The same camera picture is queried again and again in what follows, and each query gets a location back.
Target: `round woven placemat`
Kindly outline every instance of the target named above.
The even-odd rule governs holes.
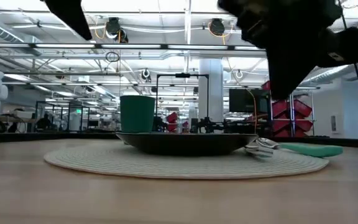
[[[272,158],[247,156],[243,150],[219,157],[168,157],[144,154],[121,142],[101,148],[50,152],[53,165],[97,174],[156,179],[251,179],[314,172],[328,164],[320,159],[277,150]]]

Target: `black bowl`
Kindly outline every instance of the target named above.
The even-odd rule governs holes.
[[[221,156],[255,141],[254,134],[116,133],[124,142],[148,154]]]

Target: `ceiling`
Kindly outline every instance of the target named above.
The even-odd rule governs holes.
[[[346,1],[353,6],[352,0]],[[82,0],[82,7],[86,14],[89,26],[103,26],[108,17],[119,17],[120,25],[128,27],[125,29],[130,44],[187,44],[185,38],[185,9],[188,9],[187,0]],[[358,22],[358,7],[344,11],[348,26],[354,26]],[[236,19],[217,8],[216,1],[192,0],[191,1],[191,35],[190,44],[199,45],[222,45],[223,39],[214,37],[209,33],[208,23],[212,18],[221,18],[226,27],[228,35],[224,43],[226,45],[250,45],[241,40],[241,33],[233,26]],[[35,26],[40,22],[42,28]],[[67,29],[59,19],[49,13],[46,5],[36,0],[0,0],[0,24],[4,24],[21,36],[34,36],[44,43],[85,43],[82,38]],[[343,29],[341,20],[332,26],[333,30]],[[93,40],[96,43],[112,43],[112,40],[103,37],[103,28],[91,30]],[[11,72],[26,72],[26,68],[39,68],[37,72],[89,72],[98,73],[100,70],[105,75],[90,76],[91,83],[120,83],[118,76],[109,75],[120,71],[124,75],[121,83],[142,83],[141,73],[146,68],[150,71],[152,82],[156,79],[157,72],[175,73],[186,69],[186,51],[182,50],[122,50],[117,53],[122,55],[118,63],[109,63],[103,50],[68,50],[68,49],[43,49],[42,55],[34,57],[31,54],[14,49],[0,49],[0,67]],[[225,52],[225,51],[202,51],[193,50],[190,53],[189,72],[196,73],[198,61],[201,58],[221,58],[225,73],[226,84],[236,85],[235,73],[240,70],[243,77],[238,79],[241,85],[261,85],[269,79],[269,71],[265,54],[253,52]],[[307,78],[319,75],[322,71],[316,68]],[[66,76],[65,79],[57,80],[54,76],[37,75],[31,76],[34,80],[41,82],[73,82],[78,81],[80,76]],[[197,84],[196,78],[177,79],[163,77],[161,83],[187,83]],[[44,86],[55,90],[54,86]],[[133,88],[118,86],[106,86],[104,89],[115,95],[121,94],[151,94],[150,88]],[[73,92],[73,88],[66,86],[61,91]],[[160,90],[161,95],[192,94],[192,88],[164,88]]]

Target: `wooden table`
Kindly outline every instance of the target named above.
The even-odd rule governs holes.
[[[113,177],[42,160],[55,149],[110,144],[0,143],[0,223],[358,223],[358,149],[313,174],[240,181]]]

